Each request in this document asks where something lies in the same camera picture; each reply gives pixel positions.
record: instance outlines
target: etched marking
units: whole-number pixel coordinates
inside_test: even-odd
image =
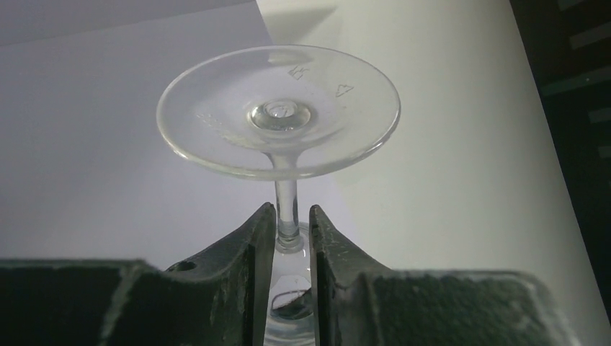
[[[295,80],[300,80],[301,77],[303,77],[303,75],[307,72],[310,71],[309,68],[305,68],[305,67],[301,67],[301,65],[297,65],[295,66],[294,69],[288,71],[288,74],[290,74]]]
[[[350,86],[348,84],[340,84],[337,86],[337,91],[335,91],[335,97],[340,97],[343,94],[347,94],[352,89],[354,89],[353,86]]]

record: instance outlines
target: white table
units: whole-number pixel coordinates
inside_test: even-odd
[[[399,90],[391,140],[334,174],[366,252],[402,269],[531,272],[583,345],[611,345],[508,0],[258,3],[275,43],[346,51]]]

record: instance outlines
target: glass stem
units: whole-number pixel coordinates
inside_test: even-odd
[[[292,169],[296,156],[269,155],[276,169]],[[297,180],[276,181],[276,212],[278,224],[277,248],[284,252],[300,251],[303,241],[299,236]]]

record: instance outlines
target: white paper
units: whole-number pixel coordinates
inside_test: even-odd
[[[0,47],[0,257],[143,258],[168,267],[274,201],[272,182],[172,153],[156,127],[178,74],[271,44],[254,2]],[[299,182],[350,235],[330,177]]]

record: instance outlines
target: upside-down wine glass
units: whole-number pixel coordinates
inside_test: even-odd
[[[369,63],[302,45],[218,56],[186,70],[161,96],[157,123],[176,154],[221,174],[275,181],[266,345],[315,342],[297,179],[371,155],[394,131],[400,108],[391,81]]]

